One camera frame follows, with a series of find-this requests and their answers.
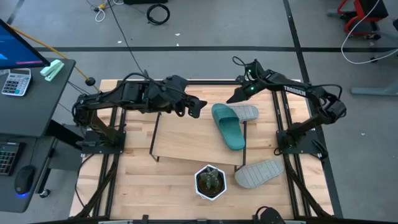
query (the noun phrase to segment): monitor screen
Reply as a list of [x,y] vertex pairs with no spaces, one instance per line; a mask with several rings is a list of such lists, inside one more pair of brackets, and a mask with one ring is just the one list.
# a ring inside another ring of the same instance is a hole
[[43,67],[48,64],[43,56],[0,20],[0,69]]

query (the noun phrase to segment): white hexagonal pot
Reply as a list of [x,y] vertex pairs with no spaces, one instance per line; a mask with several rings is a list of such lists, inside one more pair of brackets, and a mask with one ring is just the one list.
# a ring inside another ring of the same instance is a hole
[[[198,175],[201,174],[204,170],[206,170],[207,167],[211,167],[213,169],[218,169],[218,175],[222,175],[223,176],[223,181],[224,181],[224,189],[215,197],[208,197],[204,194],[202,194],[199,189],[198,189]],[[208,200],[216,200],[220,195],[222,195],[225,191],[226,191],[226,178],[225,178],[225,172],[220,170],[217,167],[214,167],[210,164],[206,165],[204,168],[202,168],[201,170],[199,170],[196,174],[195,174],[195,190],[197,192],[198,195],[200,195],[203,199],[208,199]]]

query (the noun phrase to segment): computer mouse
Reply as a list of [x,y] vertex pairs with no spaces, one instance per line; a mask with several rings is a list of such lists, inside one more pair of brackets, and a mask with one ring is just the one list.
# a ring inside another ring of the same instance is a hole
[[29,165],[21,168],[15,177],[15,191],[17,194],[24,194],[30,191],[33,184],[33,176],[35,174],[35,167]]

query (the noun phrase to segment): gray slide sandal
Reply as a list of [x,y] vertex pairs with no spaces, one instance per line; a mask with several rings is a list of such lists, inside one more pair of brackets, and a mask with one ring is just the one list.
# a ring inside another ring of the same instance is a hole
[[259,117],[259,110],[253,105],[228,105],[239,118],[239,122],[250,121]]
[[270,159],[257,164],[244,166],[235,173],[238,184],[247,189],[256,188],[277,177],[284,171],[283,163],[278,159]]

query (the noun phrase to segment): metal bracket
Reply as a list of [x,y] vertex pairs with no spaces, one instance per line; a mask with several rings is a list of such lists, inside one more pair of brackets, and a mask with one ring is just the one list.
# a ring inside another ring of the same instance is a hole
[[318,136],[316,131],[307,131],[306,132],[306,137],[303,138],[297,145],[294,146],[286,146],[283,138],[286,135],[286,131],[277,131],[276,136],[278,140],[278,149],[279,153],[277,153],[277,150],[275,150],[276,155],[280,154],[316,154],[319,158],[322,157],[322,159],[325,158],[325,155],[322,156],[324,153],[323,150],[320,148],[319,144],[315,144],[315,142],[318,142]]
[[150,148],[149,148],[149,155],[152,156],[152,158],[156,162],[159,162],[159,156],[155,157],[152,154],[152,151],[154,150],[154,144],[155,144],[155,138],[156,138],[156,132],[157,132],[157,125],[159,124],[159,119],[160,119],[161,115],[162,115],[161,112],[157,113],[156,122],[155,122],[155,129],[154,129],[154,135],[152,136],[152,141],[150,142]]
[[84,154],[122,154],[124,152],[124,142],[126,132],[120,133],[120,139],[117,146],[101,144],[100,136],[94,131],[87,131],[85,140],[82,142],[81,151]]
[[[248,122],[247,121],[243,121],[243,138],[244,138],[244,142],[247,142],[247,140],[246,140],[247,130],[248,130]],[[242,165],[239,166],[239,167],[234,166],[234,172],[237,172],[238,170],[242,169],[244,166],[246,166],[246,144],[244,145],[244,148],[243,148]]]

